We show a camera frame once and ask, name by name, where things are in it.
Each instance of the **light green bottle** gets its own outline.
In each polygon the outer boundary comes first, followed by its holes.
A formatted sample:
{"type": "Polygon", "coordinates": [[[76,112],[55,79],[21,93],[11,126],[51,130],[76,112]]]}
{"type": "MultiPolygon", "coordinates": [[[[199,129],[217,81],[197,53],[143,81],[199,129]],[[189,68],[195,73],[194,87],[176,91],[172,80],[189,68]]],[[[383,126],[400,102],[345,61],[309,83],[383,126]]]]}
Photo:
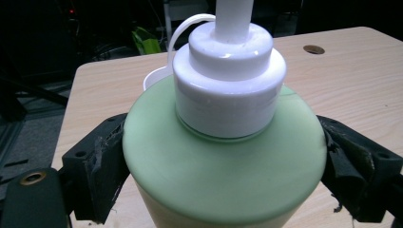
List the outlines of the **light green bottle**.
{"type": "Polygon", "coordinates": [[[159,228],[281,227],[320,181],[323,130],[282,85],[284,60],[249,24],[252,6],[218,0],[217,21],[127,115],[126,163],[159,228]]]}

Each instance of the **green object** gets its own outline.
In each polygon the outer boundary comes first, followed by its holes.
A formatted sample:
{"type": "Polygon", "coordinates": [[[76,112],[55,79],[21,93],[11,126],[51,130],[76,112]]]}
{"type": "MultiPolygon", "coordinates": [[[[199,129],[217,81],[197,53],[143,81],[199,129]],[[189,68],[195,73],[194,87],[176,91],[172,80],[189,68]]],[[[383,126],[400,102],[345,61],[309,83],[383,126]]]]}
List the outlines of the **green object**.
{"type": "Polygon", "coordinates": [[[281,224],[317,187],[326,161],[316,115],[287,86],[267,127],[228,140],[198,133],[180,120],[171,76],[132,106],[124,152],[158,227],[198,227],[187,223],[193,221],[200,227],[281,224]]]}
{"type": "Polygon", "coordinates": [[[161,52],[157,38],[144,28],[137,27],[136,30],[131,31],[131,36],[140,54],[145,55],[161,52]]]}

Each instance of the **white tube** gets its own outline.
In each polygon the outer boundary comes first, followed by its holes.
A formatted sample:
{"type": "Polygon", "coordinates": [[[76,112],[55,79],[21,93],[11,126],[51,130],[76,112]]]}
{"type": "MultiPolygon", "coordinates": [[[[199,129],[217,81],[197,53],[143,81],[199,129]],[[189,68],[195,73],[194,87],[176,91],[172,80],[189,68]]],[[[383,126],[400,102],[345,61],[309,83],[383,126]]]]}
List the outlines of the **white tube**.
{"type": "Polygon", "coordinates": [[[216,39],[225,44],[246,41],[254,0],[218,0],[216,7],[216,39]]]}

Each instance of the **light wood tabletop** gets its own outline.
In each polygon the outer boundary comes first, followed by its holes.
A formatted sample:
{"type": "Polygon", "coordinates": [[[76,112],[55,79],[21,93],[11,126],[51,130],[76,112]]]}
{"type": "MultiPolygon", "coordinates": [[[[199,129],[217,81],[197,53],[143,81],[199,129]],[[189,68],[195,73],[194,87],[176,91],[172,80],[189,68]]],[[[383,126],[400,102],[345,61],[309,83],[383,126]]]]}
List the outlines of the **light wood tabletop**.
{"type": "MultiPolygon", "coordinates": [[[[285,58],[285,84],[317,115],[347,124],[403,156],[403,43],[371,28],[348,28],[277,38],[274,47],[285,58]],[[323,54],[304,50],[318,46],[323,54]]],[[[166,64],[166,53],[97,62],[76,72],[60,132],[53,167],[62,155],[108,117],[128,112],[143,92],[143,79],[166,64]]],[[[337,201],[323,184],[285,227],[390,227],[352,221],[346,209],[334,213],[337,201]]],[[[134,180],[129,177],[105,226],[76,221],[73,227],[155,227],[134,180]]]]}

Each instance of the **white pump nozzle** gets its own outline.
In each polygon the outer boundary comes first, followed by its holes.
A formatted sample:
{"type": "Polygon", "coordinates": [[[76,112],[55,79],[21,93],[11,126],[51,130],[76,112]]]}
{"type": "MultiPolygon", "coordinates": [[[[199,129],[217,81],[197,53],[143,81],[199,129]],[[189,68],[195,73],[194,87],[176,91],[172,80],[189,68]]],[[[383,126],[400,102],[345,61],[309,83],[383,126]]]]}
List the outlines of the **white pump nozzle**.
{"type": "Polygon", "coordinates": [[[286,66],[250,24],[253,0],[218,0],[216,22],[193,30],[173,62],[179,116],[197,131],[237,138],[270,123],[286,66]]]}

